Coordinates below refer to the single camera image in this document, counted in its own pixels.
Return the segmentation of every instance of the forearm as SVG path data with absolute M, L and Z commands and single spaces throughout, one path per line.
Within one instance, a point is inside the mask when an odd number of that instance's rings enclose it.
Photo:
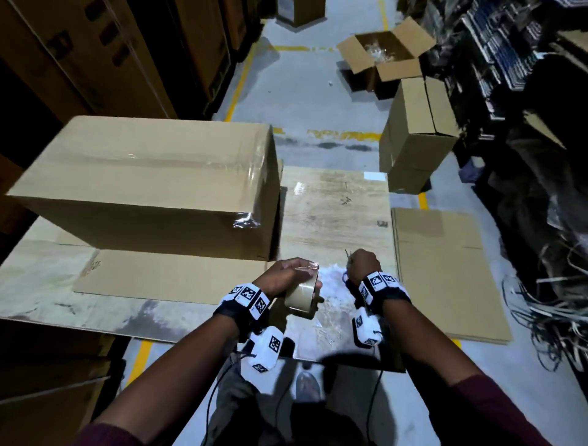
M 431 367 L 447 385 L 483 374 L 452 340 L 411 303 L 387 300 L 383 304 L 383 312 L 402 352 Z
M 154 440 L 199 404 L 239 335 L 232 318 L 216 315 L 168 350 L 104 411 L 96 422 Z

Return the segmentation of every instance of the person's right hand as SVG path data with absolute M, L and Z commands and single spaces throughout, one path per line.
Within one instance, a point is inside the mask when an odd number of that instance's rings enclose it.
M 347 263 L 347 275 L 356 286 L 359 286 L 369 274 L 381 270 L 382 266 L 376 254 L 365 249 L 358 249 L 351 254 Z

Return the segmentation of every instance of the person's left arm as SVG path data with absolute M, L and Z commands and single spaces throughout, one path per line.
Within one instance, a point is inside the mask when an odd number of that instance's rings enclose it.
M 309 264 L 300 258 L 278 261 L 254 280 L 253 285 L 272 299 L 308 280 L 309 273 L 297 268 Z M 244 330 L 240 316 L 212 316 L 124 389 L 94 424 L 116 426 L 144 444 L 153 441 L 204 399 L 237 343 L 239 327 Z

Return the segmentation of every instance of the gray shoe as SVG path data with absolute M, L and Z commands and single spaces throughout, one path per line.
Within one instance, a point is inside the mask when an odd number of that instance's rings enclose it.
M 302 371 L 296 377 L 296 402 L 320 402 L 320 385 L 314 375 Z

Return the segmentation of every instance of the person's left hand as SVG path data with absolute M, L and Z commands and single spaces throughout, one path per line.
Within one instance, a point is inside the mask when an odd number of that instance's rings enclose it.
M 297 269 L 307 267 L 313 269 L 319 268 L 318 264 L 299 257 L 278 260 L 266 272 L 255 279 L 253 284 L 259 287 L 271 299 L 287 289 L 310 279 L 312 276 L 310 272 Z M 322 286 L 321 281 L 317 280 L 316 289 L 320 289 Z

